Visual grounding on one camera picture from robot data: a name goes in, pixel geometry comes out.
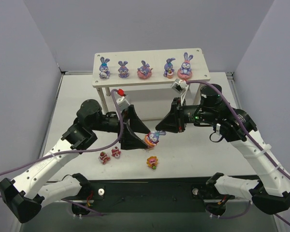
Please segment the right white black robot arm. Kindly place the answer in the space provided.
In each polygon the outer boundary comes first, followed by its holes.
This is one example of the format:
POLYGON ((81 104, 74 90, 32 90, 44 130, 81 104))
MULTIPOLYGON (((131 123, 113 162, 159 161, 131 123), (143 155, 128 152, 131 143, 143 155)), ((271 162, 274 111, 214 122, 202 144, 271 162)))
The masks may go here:
POLYGON ((186 105, 174 98, 169 113, 156 126, 158 131, 184 132, 186 125, 210 126, 222 139, 236 148, 257 174, 257 179, 241 179, 216 173, 198 190, 201 199, 212 200, 205 205, 216 217, 226 210, 232 198, 250 201, 262 212, 274 215, 290 208, 290 174, 271 152, 245 111, 233 108, 217 84, 203 83, 198 105, 186 105))

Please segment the small purple bunny with strawberry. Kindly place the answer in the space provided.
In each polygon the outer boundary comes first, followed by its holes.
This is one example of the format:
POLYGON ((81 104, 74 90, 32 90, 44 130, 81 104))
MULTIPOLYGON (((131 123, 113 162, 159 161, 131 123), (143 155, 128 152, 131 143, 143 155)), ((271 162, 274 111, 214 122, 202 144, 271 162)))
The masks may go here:
POLYGON ((175 58, 168 58, 166 60, 166 64, 164 65, 164 77, 167 77, 168 79, 171 79, 174 76, 174 66, 172 64, 172 61, 174 61, 175 58))

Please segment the purple bunny red base toy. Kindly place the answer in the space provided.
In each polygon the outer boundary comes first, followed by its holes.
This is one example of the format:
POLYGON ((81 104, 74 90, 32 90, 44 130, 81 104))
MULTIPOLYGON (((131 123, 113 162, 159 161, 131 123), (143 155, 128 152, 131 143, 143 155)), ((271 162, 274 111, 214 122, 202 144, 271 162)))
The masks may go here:
POLYGON ((165 131, 161 130, 151 131, 144 137, 144 142, 146 143, 148 148, 153 148, 158 144, 160 136, 164 135, 166 135, 165 131))

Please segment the purple bunny blue bow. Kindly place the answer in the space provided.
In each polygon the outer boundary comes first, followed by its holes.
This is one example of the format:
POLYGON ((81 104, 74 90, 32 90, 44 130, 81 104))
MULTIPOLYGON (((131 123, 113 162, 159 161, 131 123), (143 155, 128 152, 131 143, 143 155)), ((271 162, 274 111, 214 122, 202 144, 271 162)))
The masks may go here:
POLYGON ((108 68, 109 58, 100 57, 101 65, 99 67, 99 77, 101 79, 108 79, 110 76, 110 71, 108 68))

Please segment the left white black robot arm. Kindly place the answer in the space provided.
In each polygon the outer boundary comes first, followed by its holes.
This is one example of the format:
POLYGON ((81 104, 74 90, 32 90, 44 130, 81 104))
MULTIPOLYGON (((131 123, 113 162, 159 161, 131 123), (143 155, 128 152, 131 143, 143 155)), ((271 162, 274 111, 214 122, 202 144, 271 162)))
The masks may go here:
POLYGON ((20 223, 30 221, 53 202, 91 191, 90 182, 81 174, 53 184, 47 181, 97 140, 95 131, 116 133, 122 150, 145 149, 147 146, 137 133, 150 133, 133 105, 119 113, 103 114, 96 100, 84 101, 73 124, 41 160, 17 177, 0 181, 2 200, 20 223))

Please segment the purple bunny sitting toy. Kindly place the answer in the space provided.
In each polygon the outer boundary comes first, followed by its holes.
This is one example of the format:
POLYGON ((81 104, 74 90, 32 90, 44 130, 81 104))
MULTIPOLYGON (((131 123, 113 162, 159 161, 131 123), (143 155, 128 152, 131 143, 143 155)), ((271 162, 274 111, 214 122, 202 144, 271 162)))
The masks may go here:
POLYGON ((120 65, 118 69, 118 76, 120 78, 128 78, 129 77, 129 69, 127 68, 127 61, 119 61, 118 64, 120 65))

